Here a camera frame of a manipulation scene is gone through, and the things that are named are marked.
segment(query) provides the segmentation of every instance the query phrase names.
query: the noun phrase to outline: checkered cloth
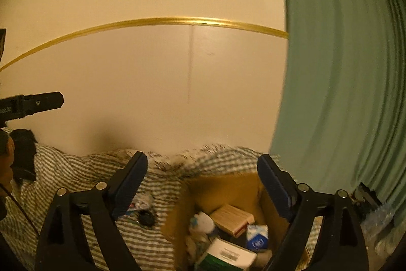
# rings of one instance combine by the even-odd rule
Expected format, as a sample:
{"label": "checkered cloth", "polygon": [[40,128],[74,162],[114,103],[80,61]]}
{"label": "checkered cloth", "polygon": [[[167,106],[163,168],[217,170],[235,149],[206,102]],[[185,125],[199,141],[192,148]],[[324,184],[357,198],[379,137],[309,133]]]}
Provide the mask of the checkered cloth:
{"label": "checkered cloth", "polygon": [[[127,149],[79,157],[39,143],[36,149],[34,165],[37,180],[23,181],[20,188],[15,186],[13,195],[39,230],[60,187],[66,187],[71,192],[89,190],[100,181],[108,181],[135,153],[135,150]],[[248,148],[213,145],[171,157],[152,152],[145,154],[149,169],[139,192],[149,192],[154,196],[156,225],[146,230],[135,224],[132,216],[121,217],[116,225],[142,270],[173,270],[173,246],[163,237],[160,228],[178,199],[181,181],[200,175],[255,172],[260,153]],[[8,215],[0,222],[0,230],[17,258],[28,270],[33,270],[37,238],[24,216],[8,198],[6,207]],[[83,216],[82,220],[96,266],[108,270],[89,216]],[[314,245],[310,242],[310,253]]]}

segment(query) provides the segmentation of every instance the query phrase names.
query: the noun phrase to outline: gold molding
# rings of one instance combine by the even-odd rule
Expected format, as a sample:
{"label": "gold molding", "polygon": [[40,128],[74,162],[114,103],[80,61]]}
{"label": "gold molding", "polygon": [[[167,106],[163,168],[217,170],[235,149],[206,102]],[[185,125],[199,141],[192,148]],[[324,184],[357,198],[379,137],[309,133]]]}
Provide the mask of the gold molding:
{"label": "gold molding", "polygon": [[127,21],[119,21],[113,23],[107,23],[105,25],[100,25],[92,28],[87,28],[83,30],[79,30],[62,37],[58,37],[56,39],[50,40],[44,44],[41,44],[22,55],[19,55],[15,59],[11,60],[10,62],[6,63],[3,67],[0,68],[0,71],[6,69],[7,67],[11,66],[13,63],[28,57],[31,54],[34,54],[40,50],[46,49],[52,45],[65,42],[67,40],[94,34],[100,31],[105,30],[112,30],[112,29],[119,29],[125,27],[139,27],[139,26],[150,26],[150,25],[199,25],[199,26],[214,26],[214,27],[223,27],[223,28],[232,28],[232,29],[240,29],[240,30],[247,30],[247,31],[254,31],[261,34],[272,35],[282,38],[289,38],[289,34],[285,31],[265,27],[261,25],[254,25],[252,23],[245,23],[245,22],[238,22],[232,20],[224,20],[224,19],[214,19],[214,18],[199,18],[199,17],[167,17],[167,18],[147,18],[147,19],[136,19],[136,20],[127,20]]}

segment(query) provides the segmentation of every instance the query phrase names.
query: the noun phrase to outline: metal screw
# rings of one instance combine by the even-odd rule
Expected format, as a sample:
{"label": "metal screw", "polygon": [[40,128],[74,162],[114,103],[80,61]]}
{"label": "metal screw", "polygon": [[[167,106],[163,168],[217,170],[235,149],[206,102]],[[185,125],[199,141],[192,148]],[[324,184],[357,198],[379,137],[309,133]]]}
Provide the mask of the metal screw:
{"label": "metal screw", "polygon": [[105,183],[105,182],[100,182],[100,183],[97,183],[96,184],[96,188],[98,189],[98,190],[104,190],[105,188],[107,187],[107,183]]}
{"label": "metal screw", "polygon": [[298,189],[299,189],[299,191],[307,192],[310,188],[307,184],[300,183],[300,184],[298,184]]}
{"label": "metal screw", "polygon": [[338,194],[339,197],[342,197],[342,198],[348,197],[347,191],[344,191],[344,190],[338,190],[337,194]]}
{"label": "metal screw", "polygon": [[59,190],[56,191],[56,194],[61,197],[61,196],[65,195],[67,191],[68,190],[65,187],[62,187],[62,188],[60,188]]}

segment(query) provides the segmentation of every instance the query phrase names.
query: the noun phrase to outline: barcode label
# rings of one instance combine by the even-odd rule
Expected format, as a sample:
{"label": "barcode label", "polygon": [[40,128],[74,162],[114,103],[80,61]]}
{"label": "barcode label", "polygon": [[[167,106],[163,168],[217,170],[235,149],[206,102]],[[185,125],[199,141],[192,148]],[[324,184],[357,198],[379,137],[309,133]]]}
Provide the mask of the barcode label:
{"label": "barcode label", "polygon": [[228,258],[229,260],[232,260],[232,261],[234,261],[234,262],[238,259],[238,255],[233,255],[233,254],[231,254],[231,253],[229,253],[229,252],[226,252],[226,251],[224,251],[224,250],[220,253],[220,255],[221,255],[222,257]]}

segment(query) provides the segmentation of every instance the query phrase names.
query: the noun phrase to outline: curtain fold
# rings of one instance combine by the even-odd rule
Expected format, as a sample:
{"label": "curtain fold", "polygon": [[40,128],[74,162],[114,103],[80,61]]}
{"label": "curtain fold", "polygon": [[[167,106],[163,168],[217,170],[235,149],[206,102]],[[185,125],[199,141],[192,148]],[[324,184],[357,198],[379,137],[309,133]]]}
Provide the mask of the curtain fold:
{"label": "curtain fold", "polygon": [[270,153],[314,190],[352,192],[362,181],[401,208],[404,0],[286,3],[287,70]]}

